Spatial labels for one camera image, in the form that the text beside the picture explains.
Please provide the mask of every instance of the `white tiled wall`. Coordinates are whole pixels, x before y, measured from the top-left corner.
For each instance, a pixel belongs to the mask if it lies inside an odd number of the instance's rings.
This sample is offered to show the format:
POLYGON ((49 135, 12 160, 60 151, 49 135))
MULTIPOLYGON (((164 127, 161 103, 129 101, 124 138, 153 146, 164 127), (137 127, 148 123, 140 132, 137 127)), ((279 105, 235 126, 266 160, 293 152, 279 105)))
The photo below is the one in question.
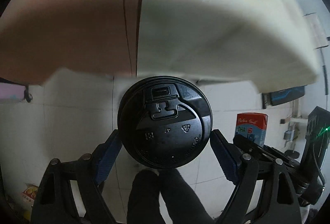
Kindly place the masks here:
MULTIPOLYGON (((139 79, 106 78, 68 70, 57 72, 44 86, 31 86, 33 101, 0 104, 0 163, 8 193, 23 204, 20 192, 25 183, 38 185, 49 161, 78 159, 92 152, 117 128, 117 113, 125 91, 139 79)), ((201 86, 213 111, 213 128, 231 142, 237 113, 253 111, 268 114, 266 144, 283 148, 286 125, 279 120, 289 116, 291 104, 261 109, 261 95, 250 82, 201 86)), ((106 181, 103 197, 115 219, 125 222, 132 182, 143 166, 122 148, 106 181)), ((195 190, 206 211, 217 217, 234 188, 208 143, 202 153, 179 168, 195 190)), ((257 201, 255 194, 250 208, 257 201)), ((160 197, 161 214, 171 223, 160 197)))

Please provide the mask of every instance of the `pink fabric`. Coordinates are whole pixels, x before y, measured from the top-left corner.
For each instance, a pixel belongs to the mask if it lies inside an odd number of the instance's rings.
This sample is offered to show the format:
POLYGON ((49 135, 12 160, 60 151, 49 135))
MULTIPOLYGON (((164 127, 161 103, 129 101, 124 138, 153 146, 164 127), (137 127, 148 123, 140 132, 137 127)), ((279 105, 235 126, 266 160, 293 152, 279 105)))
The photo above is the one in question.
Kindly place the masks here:
POLYGON ((136 76, 141 0, 11 0, 0 18, 0 77, 44 82, 60 67, 136 76))

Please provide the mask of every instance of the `milk carton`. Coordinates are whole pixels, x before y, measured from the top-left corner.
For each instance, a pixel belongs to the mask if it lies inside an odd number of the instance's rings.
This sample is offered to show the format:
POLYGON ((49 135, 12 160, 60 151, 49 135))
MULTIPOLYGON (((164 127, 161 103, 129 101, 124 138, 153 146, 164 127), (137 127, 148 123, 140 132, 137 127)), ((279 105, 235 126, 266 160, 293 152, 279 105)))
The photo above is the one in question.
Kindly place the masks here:
POLYGON ((235 135, 240 134, 263 147, 268 115, 262 113, 237 114, 235 135))

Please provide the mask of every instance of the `black metal bracket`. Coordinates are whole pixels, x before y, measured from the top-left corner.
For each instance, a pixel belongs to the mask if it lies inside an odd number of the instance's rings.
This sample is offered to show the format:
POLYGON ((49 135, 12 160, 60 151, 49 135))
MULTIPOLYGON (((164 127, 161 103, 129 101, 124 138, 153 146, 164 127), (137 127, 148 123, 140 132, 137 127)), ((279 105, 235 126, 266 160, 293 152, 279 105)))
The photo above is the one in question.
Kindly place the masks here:
POLYGON ((100 186, 108 177, 121 146, 118 130, 114 130, 108 140, 98 145, 92 154, 84 154, 77 161, 67 163, 53 159, 41 180, 31 223, 81 223, 70 180, 78 183, 86 208, 85 216, 88 216, 91 223, 117 223, 102 198, 100 186))
POLYGON ((257 179, 263 179, 263 186, 257 208, 250 215, 250 222, 301 223, 298 197, 287 171, 287 165, 291 166, 289 163, 243 136, 235 137, 234 145, 228 143, 219 130, 213 130, 210 142, 226 178, 236 185, 217 224, 242 224, 246 221, 245 215, 257 179))

